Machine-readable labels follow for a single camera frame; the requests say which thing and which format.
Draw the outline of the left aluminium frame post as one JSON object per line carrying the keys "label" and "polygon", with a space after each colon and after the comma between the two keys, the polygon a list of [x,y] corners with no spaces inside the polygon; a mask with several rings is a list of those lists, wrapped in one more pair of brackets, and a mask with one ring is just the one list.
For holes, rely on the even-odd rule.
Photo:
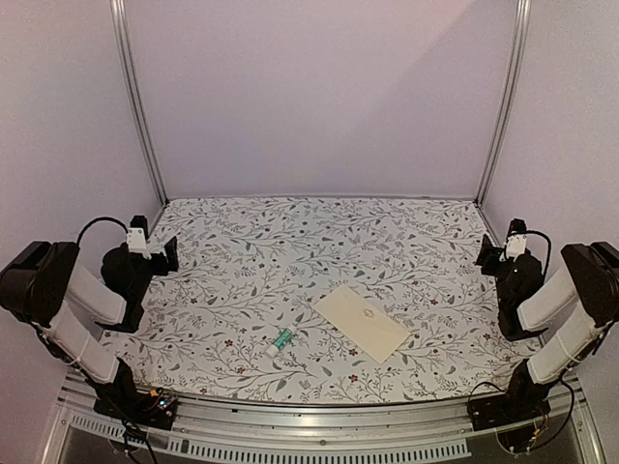
{"label": "left aluminium frame post", "polygon": [[160,205],[166,206],[169,202],[163,183],[162,171],[157,160],[152,136],[142,101],[133,50],[130,28],[127,16],[126,2],[110,0],[111,18],[120,59],[121,71],[125,81],[127,97],[133,116],[135,131],[140,145],[147,174]]}

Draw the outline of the floral patterned table mat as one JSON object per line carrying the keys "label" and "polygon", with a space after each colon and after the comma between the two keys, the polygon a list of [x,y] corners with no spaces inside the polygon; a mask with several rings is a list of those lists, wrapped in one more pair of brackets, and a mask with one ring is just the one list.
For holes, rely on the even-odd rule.
{"label": "floral patterned table mat", "polygon": [[[493,280],[474,264],[485,233],[465,201],[176,200],[151,243],[177,237],[178,272],[153,279],[136,333],[101,342],[140,385],[242,400],[390,403],[505,387],[540,344],[498,329]],[[341,285],[410,331],[384,363],[315,312]]]}

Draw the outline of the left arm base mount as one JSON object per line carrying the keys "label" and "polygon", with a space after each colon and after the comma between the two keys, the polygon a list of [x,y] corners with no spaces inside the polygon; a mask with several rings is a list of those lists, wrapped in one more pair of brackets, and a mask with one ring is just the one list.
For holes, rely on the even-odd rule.
{"label": "left arm base mount", "polygon": [[162,389],[156,394],[140,392],[134,383],[131,368],[122,360],[111,382],[99,383],[88,379],[96,393],[94,411],[130,424],[171,430],[177,411],[176,400]]}

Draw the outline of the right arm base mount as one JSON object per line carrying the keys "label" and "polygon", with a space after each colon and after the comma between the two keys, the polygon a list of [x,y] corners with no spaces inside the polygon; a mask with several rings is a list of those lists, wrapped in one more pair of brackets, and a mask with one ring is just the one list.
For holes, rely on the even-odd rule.
{"label": "right arm base mount", "polygon": [[536,383],[531,377],[527,361],[521,362],[505,392],[467,401],[467,414],[473,430],[487,430],[529,421],[549,413],[547,397],[557,383],[557,380],[546,384]]}

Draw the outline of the front aluminium rail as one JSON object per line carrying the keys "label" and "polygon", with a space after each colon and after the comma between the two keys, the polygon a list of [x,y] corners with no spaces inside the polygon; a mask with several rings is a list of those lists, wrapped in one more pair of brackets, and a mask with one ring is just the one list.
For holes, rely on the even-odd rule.
{"label": "front aluminium rail", "polygon": [[69,374],[44,443],[44,463],[606,463],[575,377],[553,389],[540,442],[502,447],[475,429],[465,398],[370,406],[303,406],[184,395],[168,430],[144,440],[95,413],[93,391]]}

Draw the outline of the right aluminium frame post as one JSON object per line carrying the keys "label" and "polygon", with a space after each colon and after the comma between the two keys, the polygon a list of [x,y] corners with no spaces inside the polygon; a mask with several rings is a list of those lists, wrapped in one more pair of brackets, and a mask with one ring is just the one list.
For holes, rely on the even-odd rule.
{"label": "right aluminium frame post", "polygon": [[531,1],[517,0],[515,25],[506,78],[496,121],[490,138],[482,178],[475,197],[475,202],[480,208],[483,208],[486,203],[491,183],[498,165],[502,145],[507,133],[509,120],[516,97],[518,79],[524,60],[530,14]]}

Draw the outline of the aluminium frame post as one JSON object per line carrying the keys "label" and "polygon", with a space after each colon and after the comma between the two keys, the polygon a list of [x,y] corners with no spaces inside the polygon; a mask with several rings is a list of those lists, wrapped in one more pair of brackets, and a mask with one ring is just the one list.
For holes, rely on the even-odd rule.
{"label": "aluminium frame post", "polygon": [[147,174],[160,205],[166,206],[169,202],[163,183],[162,171],[157,160],[152,136],[142,101],[133,50],[130,28],[127,16],[126,2],[110,0],[111,18],[120,59],[121,71],[125,81],[127,97],[133,116],[135,131],[140,145]]}
{"label": "aluminium frame post", "polygon": [[531,1],[517,0],[515,25],[506,78],[496,121],[490,138],[482,178],[475,197],[475,202],[480,208],[483,208],[486,203],[491,183],[498,165],[502,145],[507,133],[509,120],[516,97],[518,79],[524,60],[530,14]]}

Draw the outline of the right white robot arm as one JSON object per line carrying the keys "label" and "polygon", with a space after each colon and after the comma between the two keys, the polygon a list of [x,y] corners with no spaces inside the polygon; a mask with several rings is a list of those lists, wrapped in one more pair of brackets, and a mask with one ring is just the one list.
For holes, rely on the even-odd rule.
{"label": "right white robot arm", "polygon": [[543,263],[526,246],[533,234],[512,232],[503,246],[484,235],[476,258],[482,273],[494,278],[498,326],[505,338],[521,341],[553,329],[543,348],[514,372],[515,388],[499,407],[507,421],[521,421],[536,408],[531,386],[556,383],[596,351],[618,323],[618,249],[608,242],[565,245],[562,264],[546,277]]}

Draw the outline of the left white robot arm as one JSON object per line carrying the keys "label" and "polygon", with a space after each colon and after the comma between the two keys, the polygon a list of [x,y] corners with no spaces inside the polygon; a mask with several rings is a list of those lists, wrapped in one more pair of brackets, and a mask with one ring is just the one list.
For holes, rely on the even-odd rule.
{"label": "left white robot arm", "polygon": [[75,242],[28,245],[1,272],[1,306],[95,383],[111,384],[121,362],[83,326],[72,307],[89,312],[107,331],[135,333],[152,278],[179,270],[178,241],[172,238],[162,253],[149,253],[128,239],[103,257],[102,279],[78,262],[79,252]]}

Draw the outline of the green white glue stick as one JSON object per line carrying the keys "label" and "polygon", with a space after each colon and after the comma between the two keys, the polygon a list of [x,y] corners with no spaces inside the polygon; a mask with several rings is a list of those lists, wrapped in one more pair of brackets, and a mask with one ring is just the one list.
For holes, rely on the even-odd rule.
{"label": "green white glue stick", "polygon": [[272,341],[272,343],[266,348],[265,353],[269,357],[276,356],[281,349],[290,341],[293,335],[296,332],[296,327],[294,325],[288,326],[283,329],[280,334]]}

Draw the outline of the cream envelope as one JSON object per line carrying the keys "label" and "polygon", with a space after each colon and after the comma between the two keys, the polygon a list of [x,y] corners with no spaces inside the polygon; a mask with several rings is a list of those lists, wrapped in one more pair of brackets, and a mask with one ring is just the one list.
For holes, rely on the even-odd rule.
{"label": "cream envelope", "polygon": [[314,310],[379,364],[410,336],[410,331],[346,285],[322,298]]}

